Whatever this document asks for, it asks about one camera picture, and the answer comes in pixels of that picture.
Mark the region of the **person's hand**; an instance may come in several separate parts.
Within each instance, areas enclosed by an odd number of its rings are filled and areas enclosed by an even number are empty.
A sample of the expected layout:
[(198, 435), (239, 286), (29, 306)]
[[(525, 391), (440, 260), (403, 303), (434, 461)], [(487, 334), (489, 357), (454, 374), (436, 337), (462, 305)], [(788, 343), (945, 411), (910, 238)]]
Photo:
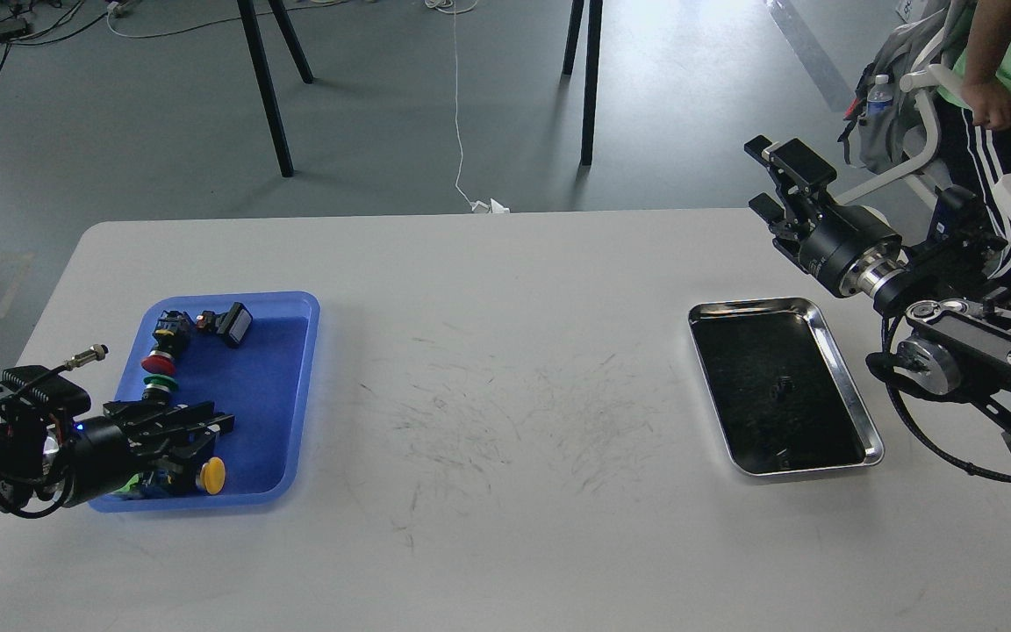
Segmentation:
[(967, 83), (962, 96), (971, 109), (973, 125), (992, 132), (1011, 127), (1011, 93), (998, 80)]

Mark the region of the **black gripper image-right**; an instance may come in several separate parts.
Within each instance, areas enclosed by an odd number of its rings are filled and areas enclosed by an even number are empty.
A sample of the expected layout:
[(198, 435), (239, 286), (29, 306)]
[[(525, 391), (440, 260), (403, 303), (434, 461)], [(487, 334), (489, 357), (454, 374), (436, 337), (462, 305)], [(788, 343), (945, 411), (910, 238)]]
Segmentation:
[[(756, 136), (743, 152), (758, 161), (775, 183), (778, 199), (759, 193), (748, 207), (771, 233), (771, 244), (838, 298), (858, 292), (850, 270), (871, 249), (892, 256), (902, 237), (862, 205), (835, 205), (828, 191), (837, 171), (802, 140)], [(812, 220), (804, 237), (804, 224)]]

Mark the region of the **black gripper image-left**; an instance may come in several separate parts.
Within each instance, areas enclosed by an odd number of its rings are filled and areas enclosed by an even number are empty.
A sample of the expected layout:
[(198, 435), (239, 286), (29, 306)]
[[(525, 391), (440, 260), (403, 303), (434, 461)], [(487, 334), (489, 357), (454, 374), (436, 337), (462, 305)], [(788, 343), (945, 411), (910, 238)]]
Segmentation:
[(212, 401), (193, 407), (109, 401), (102, 411), (105, 416), (76, 421), (69, 429), (72, 485), (66, 507), (115, 492), (141, 473), (155, 470), (165, 436), (188, 433), (184, 445), (166, 451), (158, 468), (169, 479), (194, 479), (201, 464), (215, 456), (218, 437), (235, 428), (235, 416), (216, 415)]

